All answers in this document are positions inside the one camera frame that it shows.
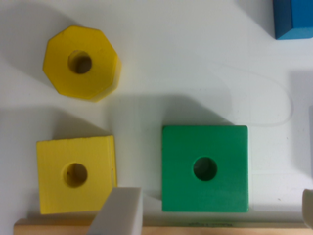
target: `square block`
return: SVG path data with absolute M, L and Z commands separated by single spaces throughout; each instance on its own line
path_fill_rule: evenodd
M 37 142 L 40 211 L 97 211 L 116 187 L 113 136 Z
M 273 8 L 276 39 L 313 37 L 312 0 L 274 0 Z
M 164 212 L 247 212 L 246 126 L 166 126 Z

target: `green square block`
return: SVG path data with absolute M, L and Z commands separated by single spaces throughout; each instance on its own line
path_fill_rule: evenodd
M 246 126 L 166 126 L 164 212 L 247 212 Z

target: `yellow square block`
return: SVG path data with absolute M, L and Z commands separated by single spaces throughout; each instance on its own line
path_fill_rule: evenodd
M 113 136 L 37 142 L 42 214 L 97 211 L 116 187 Z

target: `hole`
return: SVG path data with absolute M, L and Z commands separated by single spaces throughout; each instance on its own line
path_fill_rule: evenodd
M 87 180 L 87 169 L 82 164 L 71 164 L 64 173 L 65 182 L 70 187 L 76 188 Z
M 217 173 L 217 165 L 214 160 L 203 157 L 196 160 L 194 164 L 194 174 L 201 181 L 212 180 Z
M 84 74 L 91 69 L 91 58 L 84 51 L 74 51 L 68 57 L 68 66 L 73 72 Z

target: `yellow octagonal block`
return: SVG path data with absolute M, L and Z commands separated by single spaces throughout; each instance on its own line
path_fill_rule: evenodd
M 113 136 L 37 142 L 42 214 L 97 211 L 116 187 Z
M 101 31 L 70 26 L 49 40 L 43 70 L 60 94 L 96 102 L 116 89 L 121 61 Z

